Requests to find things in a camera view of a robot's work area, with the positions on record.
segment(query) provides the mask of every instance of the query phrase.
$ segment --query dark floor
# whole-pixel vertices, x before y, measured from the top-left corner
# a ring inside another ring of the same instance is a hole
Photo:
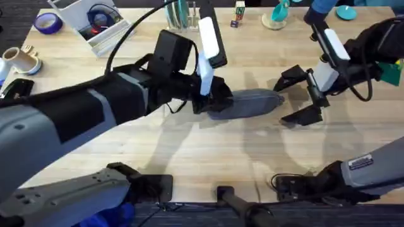
[[[233,6],[235,0],[214,0],[216,6]],[[114,0],[118,7],[153,7],[161,0]],[[278,0],[262,0],[263,6],[275,6]],[[46,0],[0,0],[4,11],[0,25],[0,53],[9,47],[21,46],[40,8],[49,8]],[[183,211],[200,211],[202,208],[184,208]],[[134,226],[151,212],[153,204],[136,206]],[[294,204],[273,208],[274,215],[284,221],[295,221],[304,226],[404,226],[404,206],[355,206],[350,208],[318,207]],[[229,209],[213,212],[160,212],[144,226],[242,226]]]

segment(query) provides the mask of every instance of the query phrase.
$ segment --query black mount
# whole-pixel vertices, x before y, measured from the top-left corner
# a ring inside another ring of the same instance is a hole
[[[143,175],[123,163],[110,163],[107,168],[117,170],[131,182],[124,202],[169,202],[172,198],[172,175]]]
[[[345,184],[341,161],[335,161],[315,176],[280,175],[275,178],[279,201],[300,199],[315,204],[352,206],[358,202],[379,199],[379,195],[363,193]]]

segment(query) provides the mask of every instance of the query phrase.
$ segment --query blue cloth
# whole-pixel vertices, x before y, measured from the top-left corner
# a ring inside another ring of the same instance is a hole
[[[130,203],[100,211],[73,227],[130,227],[134,220],[134,207]]]

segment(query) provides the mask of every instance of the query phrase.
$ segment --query blue object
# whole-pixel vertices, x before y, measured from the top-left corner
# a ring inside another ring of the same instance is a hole
[[[44,13],[35,19],[34,27],[43,34],[50,35],[58,32],[62,26],[62,20],[54,13]]]
[[[73,227],[130,227],[134,220],[134,207],[130,203],[103,210]]]
[[[93,28],[99,32],[115,24],[112,16],[103,10],[93,9],[87,12],[87,18]]]
[[[289,7],[289,1],[282,1],[275,7],[275,9],[273,9],[271,20],[282,22],[284,19],[286,19],[288,16],[288,8],[285,7],[286,4]]]
[[[335,13],[343,20],[354,20],[358,15],[353,7],[346,5],[338,7]]]

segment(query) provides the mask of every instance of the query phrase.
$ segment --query sticker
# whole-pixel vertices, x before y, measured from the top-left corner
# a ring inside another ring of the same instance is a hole
[[[356,158],[354,160],[348,161],[348,166],[350,170],[357,170],[359,168],[363,168],[365,166],[369,166],[373,164],[373,158],[371,154],[367,154],[360,158]]]
[[[219,44],[213,27],[213,20],[209,16],[198,21],[201,34],[203,51],[206,59],[211,59],[219,54]]]

